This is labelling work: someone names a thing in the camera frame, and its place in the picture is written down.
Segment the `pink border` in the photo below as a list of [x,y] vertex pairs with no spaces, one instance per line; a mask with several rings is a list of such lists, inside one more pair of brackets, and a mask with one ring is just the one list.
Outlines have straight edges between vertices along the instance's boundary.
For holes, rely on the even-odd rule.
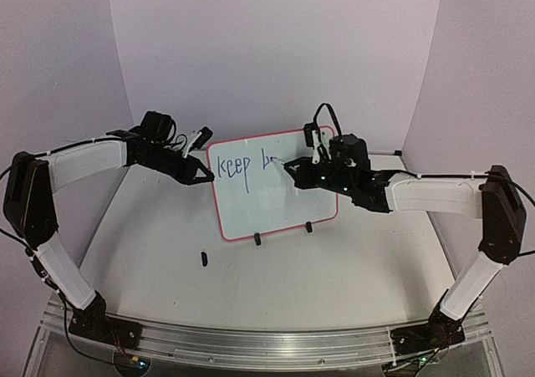
[[[330,126],[328,126],[328,125],[320,126],[320,129],[322,129],[322,128],[329,129],[331,132],[333,132],[333,135],[334,135],[334,129],[331,128]],[[249,140],[249,139],[257,139],[257,138],[260,138],[260,137],[267,137],[267,136],[286,135],[288,133],[296,133],[296,132],[303,132],[303,130],[302,129],[287,130],[287,131],[284,131],[284,132],[266,133],[264,135],[256,135],[256,136],[251,136],[251,137],[238,137],[236,139],[228,139],[228,140],[216,141],[214,143],[211,143],[206,148],[206,158],[208,159],[208,168],[211,171],[210,149],[211,149],[211,147],[213,145],[220,145],[222,143],[229,143],[231,141],[237,141],[237,140]],[[246,241],[248,239],[253,239],[254,235],[250,235],[250,236],[247,236],[247,237],[237,237],[236,239],[227,239],[225,237],[225,235],[223,234],[223,228],[222,228],[222,223],[221,223],[221,215],[219,214],[219,205],[217,203],[215,180],[211,183],[211,191],[212,191],[212,193],[214,195],[214,202],[216,203],[216,213],[217,213],[217,221],[219,223],[219,232],[221,233],[221,238],[223,239],[223,241],[225,241],[227,243],[233,243],[233,242],[240,242],[240,241]],[[334,213],[334,215],[332,217],[330,217],[330,218],[325,218],[324,220],[314,221],[312,223],[313,224],[319,224],[320,222],[331,221],[331,220],[333,220],[334,218],[336,218],[338,216],[338,213],[339,213],[339,198],[338,198],[338,193],[337,193],[336,194],[336,212]],[[275,234],[275,233],[280,233],[280,232],[285,232],[285,231],[291,231],[293,229],[298,229],[298,228],[303,228],[303,227],[305,227],[305,224],[296,225],[295,227],[276,229],[276,230],[270,231],[270,232],[263,232],[263,233],[260,234],[260,236],[261,237],[265,237],[267,235],[272,235],[272,234]]]

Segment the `robotic arm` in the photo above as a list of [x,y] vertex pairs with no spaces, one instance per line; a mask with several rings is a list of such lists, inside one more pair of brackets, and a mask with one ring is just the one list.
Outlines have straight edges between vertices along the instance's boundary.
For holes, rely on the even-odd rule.
[[88,339],[134,349],[140,334],[137,323],[106,316],[106,302],[81,274],[65,251],[58,234],[54,193],[68,184],[105,170],[138,164],[167,174],[183,185],[213,181],[214,175],[189,155],[212,136],[204,127],[184,143],[169,138],[176,124],[169,115],[148,112],[132,130],[109,132],[109,137],[76,143],[41,155],[14,156],[4,199],[4,214],[28,244],[38,275],[73,307],[69,331]]
[[[319,111],[327,106],[338,136],[321,141]],[[299,189],[320,188],[349,196],[354,205],[369,211],[438,211],[482,218],[483,238],[477,254],[446,291],[426,324],[392,331],[398,354],[413,354],[458,344],[465,340],[462,320],[488,284],[519,253],[526,210],[503,166],[485,175],[421,176],[406,171],[373,171],[364,140],[342,135],[330,105],[322,104],[314,122],[306,124],[312,157],[284,164]]]

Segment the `white backdrop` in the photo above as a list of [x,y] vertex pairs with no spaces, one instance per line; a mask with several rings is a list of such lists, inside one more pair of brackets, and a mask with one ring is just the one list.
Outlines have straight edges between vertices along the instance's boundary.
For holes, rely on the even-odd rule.
[[322,101],[371,150],[403,145],[439,0],[110,0],[134,121],[214,141],[300,128]]

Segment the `white wall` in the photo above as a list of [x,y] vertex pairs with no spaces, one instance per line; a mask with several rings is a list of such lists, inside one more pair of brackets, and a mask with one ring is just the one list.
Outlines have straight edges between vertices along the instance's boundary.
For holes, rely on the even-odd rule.
[[[404,146],[419,172],[505,165],[535,192],[535,0],[441,0],[431,55]],[[527,203],[524,250],[535,249]],[[437,217],[456,268],[476,251],[481,223]],[[535,257],[520,258],[485,293],[508,376],[534,375]]]
[[329,101],[384,151],[403,145],[438,1],[110,0],[135,121],[159,110],[216,141],[302,128]]
[[[0,13],[2,170],[20,150],[53,149],[132,125],[108,0],[0,0]],[[60,231],[75,258],[120,175],[102,174],[60,192]],[[0,375],[16,376],[51,291],[22,247],[0,237],[0,250]]]

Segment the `white table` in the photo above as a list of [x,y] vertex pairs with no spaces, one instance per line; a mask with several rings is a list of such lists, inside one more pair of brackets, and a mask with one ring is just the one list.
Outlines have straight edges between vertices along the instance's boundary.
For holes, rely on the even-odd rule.
[[[403,167],[397,156],[371,160],[374,169]],[[311,234],[281,232],[260,247],[227,243],[210,184],[182,186],[139,166],[117,191],[82,272],[111,313],[250,330],[423,319],[453,283],[425,212],[374,214],[340,197],[338,217]]]

